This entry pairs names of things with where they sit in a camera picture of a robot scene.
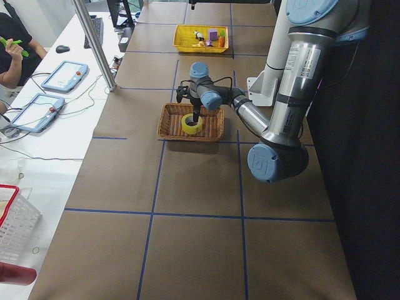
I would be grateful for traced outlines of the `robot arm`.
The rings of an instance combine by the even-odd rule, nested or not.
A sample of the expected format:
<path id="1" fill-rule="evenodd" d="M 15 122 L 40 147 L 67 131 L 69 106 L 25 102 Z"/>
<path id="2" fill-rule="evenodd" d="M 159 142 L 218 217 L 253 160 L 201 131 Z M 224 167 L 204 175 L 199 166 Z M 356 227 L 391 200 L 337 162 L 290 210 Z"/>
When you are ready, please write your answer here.
<path id="1" fill-rule="evenodd" d="M 260 142 L 247 155 L 259 181 L 270 183 L 301 174 L 309 156 L 299 140 L 303 119 L 318 89 L 330 50 L 363 39 L 370 1 L 282 1 L 264 70 L 247 89 L 217 86 L 209 68 L 195 62 L 190 85 L 177 98 L 199 110 L 231 106 Z"/>

